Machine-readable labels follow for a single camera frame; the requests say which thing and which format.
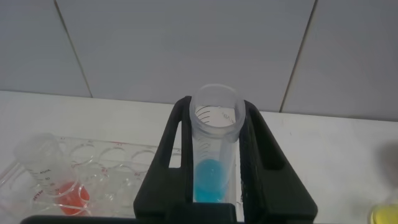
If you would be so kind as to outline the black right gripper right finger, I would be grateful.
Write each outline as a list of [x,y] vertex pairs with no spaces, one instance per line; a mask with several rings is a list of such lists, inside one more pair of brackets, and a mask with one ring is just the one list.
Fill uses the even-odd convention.
[[239,160],[246,223],[312,223],[318,207],[259,110],[245,102]]

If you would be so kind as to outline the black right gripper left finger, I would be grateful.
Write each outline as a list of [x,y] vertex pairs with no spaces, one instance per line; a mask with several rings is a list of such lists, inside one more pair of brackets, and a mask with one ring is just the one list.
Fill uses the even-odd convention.
[[[193,202],[192,97],[176,102],[155,156],[134,200],[136,218],[163,220],[176,205]],[[180,167],[169,166],[177,128],[181,127]]]

